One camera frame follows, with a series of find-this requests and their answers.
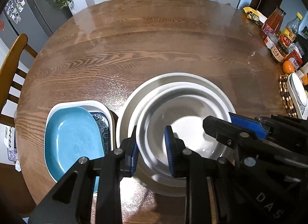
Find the blue oval plate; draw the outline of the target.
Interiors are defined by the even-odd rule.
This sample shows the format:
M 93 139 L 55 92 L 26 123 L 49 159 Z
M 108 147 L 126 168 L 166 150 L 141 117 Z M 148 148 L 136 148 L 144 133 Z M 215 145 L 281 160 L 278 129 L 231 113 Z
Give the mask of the blue oval plate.
M 99 127 L 82 107 L 59 109 L 50 117 L 44 135 L 44 158 L 55 182 L 81 157 L 105 156 Z

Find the large white bowl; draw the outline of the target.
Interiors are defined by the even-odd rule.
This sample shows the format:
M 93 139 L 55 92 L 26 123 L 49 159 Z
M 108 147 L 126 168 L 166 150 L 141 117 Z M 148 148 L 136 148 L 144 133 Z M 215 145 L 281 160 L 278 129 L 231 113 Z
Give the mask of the large white bowl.
M 137 127 L 141 158 L 135 179 L 155 193 L 185 195 L 184 179 L 170 175 L 164 128 L 172 127 L 175 137 L 202 157 L 231 158 L 231 149 L 218 143 L 203 129 L 203 119 L 215 116 L 230 121 L 235 108 L 226 94 L 211 81 L 189 73 L 167 73 L 140 85 L 128 98 L 117 123 L 120 144 Z

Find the wooden bead trivet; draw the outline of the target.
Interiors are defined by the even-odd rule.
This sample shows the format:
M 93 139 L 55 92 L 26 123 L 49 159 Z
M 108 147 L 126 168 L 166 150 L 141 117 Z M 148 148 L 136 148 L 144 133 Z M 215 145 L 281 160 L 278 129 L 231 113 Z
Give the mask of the wooden bead trivet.
M 284 108 L 286 110 L 286 113 L 289 117 L 298 117 L 298 114 L 296 112 L 294 103 L 291 99 L 290 93 L 287 89 L 287 80 L 288 80 L 288 74 L 280 74 L 278 77 L 278 87 L 279 87 L 279 93 L 282 98 L 282 104 L 284 105 Z

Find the blue rimmed white dish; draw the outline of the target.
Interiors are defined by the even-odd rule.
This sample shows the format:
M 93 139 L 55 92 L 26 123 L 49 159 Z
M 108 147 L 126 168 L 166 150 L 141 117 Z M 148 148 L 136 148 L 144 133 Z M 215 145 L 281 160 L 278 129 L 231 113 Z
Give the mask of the blue rimmed white dish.
M 295 72 L 289 74 L 287 89 L 293 102 L 293 108 L 300 119 L 307 120 L 307 95 L 300 78 Z

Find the blue patterned white plate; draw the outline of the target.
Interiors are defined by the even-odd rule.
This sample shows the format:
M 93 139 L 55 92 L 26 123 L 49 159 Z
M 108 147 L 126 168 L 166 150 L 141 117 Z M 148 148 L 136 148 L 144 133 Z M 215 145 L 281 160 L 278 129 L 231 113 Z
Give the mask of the blue patterned white plate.
M 104 154 L 111 150 L 110 125 L 106 115 L 102 112 L 90 112 L 98 125 Z

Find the orange tangerine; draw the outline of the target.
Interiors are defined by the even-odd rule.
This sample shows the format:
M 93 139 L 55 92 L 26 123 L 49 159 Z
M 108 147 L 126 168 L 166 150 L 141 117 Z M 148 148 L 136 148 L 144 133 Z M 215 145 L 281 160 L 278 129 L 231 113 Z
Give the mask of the orange tangerine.
M 295 68 L 289 60 L 286 60 L 282 64 L 282 70 L 285 74 L 291 74 L 295 71 Z
M 305 74 L 302 78 L 301 78 L 302 84 L 303 86 L 308 85 L 308 75 Z

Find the white rectangular dish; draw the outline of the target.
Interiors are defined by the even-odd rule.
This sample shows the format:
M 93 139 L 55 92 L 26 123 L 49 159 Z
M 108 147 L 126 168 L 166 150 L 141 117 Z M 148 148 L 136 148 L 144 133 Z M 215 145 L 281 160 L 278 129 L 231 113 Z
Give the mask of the white rectangular dish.
M 48 114 L 46 125 L 50 117 L 54 114 L 54 112 L 58 111 L 59 109 L 70 108 L 70 107 L 82 107 L 86 109 L 88 112 L 104 113 L 110 125 L 111 150 L 116 147 L 114 117 L 112 116 L 111 111 L 104 104 L 98 101 L 95 101 L 95 100 L 85 100 L 85 101 L 79 101 L 79 102 L 63 102 L 63 103 L 59 103 L 55 105 Z

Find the red lid chili jar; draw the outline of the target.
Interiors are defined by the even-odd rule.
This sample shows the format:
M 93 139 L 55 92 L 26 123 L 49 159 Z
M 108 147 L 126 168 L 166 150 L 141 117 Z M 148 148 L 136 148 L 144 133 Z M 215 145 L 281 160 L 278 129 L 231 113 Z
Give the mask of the red lid chili jar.
M 295 70 L 298 70 L 303 64 L 302 57 L 298 50 L 292 50 L 286 57 L 286 61 L 289 61 Z

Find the dark lid brown jar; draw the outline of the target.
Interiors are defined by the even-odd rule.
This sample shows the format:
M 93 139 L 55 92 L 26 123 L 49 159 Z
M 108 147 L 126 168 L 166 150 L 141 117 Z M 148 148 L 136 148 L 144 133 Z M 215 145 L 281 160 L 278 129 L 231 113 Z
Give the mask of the dark lid brown jar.
M 271 49 L 271 54 L 277 62 L 281 63 L 285 60 L 285 58 L 289 54 L 289 51 L 284 44 L 278 41 Z

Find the small white lid jar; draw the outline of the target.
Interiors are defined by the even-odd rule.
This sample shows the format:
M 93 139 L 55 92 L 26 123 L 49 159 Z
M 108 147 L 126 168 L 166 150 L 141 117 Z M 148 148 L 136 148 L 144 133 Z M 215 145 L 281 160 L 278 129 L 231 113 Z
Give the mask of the small white lid jar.
M 278 36 L 272 33 L 269 33 L 264 39 L 264 44 L 269 50 L 271 50 L 277 42 Z

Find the yellow cap oil bottle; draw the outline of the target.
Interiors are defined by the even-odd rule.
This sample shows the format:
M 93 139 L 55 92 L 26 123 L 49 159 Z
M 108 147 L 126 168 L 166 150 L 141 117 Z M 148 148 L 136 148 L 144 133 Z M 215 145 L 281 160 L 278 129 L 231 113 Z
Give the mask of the yellow cap oil bottle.
M 286 24 L 285 28 L 282 30 L 278 41 L 285 48 L 288 48 L 294 42 L 299 32 L 299 27 L 302 19 L 303 16 L 299 12 L 297 12 L 296 17 L 293 20 L 289 21 Z

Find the red sauce glass bottle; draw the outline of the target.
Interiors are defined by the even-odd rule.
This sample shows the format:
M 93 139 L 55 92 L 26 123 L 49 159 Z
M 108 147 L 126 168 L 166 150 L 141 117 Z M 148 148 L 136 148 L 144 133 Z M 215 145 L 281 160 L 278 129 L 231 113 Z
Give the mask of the red sauce glass bottle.
M 269 34 L 277 35 L 285 15 L 285 11 L 276 6 L 276 9 L 263 24 L 261 36 L 265 39 Z

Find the yellow snack packet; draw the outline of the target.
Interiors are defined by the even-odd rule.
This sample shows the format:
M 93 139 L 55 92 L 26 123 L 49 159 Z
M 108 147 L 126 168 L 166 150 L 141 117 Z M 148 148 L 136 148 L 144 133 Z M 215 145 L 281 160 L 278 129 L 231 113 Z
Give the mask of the yellow snack packet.
M 261 14 L 258 10 L 255 10 L 251 7 L 244 7 L 243 8 L 244 13 L 246 14 L 246 18 L 253 21 L 258 26 L 263 26 L 265 21 L 267 20 L 267 17 Z

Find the left side wooden chair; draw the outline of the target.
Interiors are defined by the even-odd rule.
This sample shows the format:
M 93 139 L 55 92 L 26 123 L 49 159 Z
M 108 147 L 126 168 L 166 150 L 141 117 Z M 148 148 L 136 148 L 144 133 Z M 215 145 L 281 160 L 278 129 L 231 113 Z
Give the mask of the left side wooden chair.
M 1 124 L 8 127 L 15 127 L 15 120 L 13 117 L 7 116 L 2 113 L 4 105 L 8 101 L 18 104 L 19 98 L 9 91 L 14 88 L 21 91 L 22 85 L 14 81 L 14 76 L 18 75 L 21 78 L 26 78 L 27 73 L 22 71 L 19 66 L 19 60 L 23 51 L 26 51 L 34 59 L 37 56 L 37 52 L 28 44 L 28 36 L 21 34 L 17 37 L 12 47 L 10 48 L 1 67 L 1 90 L 0 90 L 0 104 L 1 104 Z

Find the grey refrigerator with magnets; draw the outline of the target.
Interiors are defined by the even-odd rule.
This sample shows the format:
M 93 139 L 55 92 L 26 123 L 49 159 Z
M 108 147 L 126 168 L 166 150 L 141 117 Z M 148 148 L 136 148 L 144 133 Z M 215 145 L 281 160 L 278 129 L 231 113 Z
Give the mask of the grey refrigerator with magnets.
M 72 13 L 53 0 L 8 0 L 1 12 L 1 51 L 8 53 L 17 37 L 26 34 L 28 45 L 39 53 Z

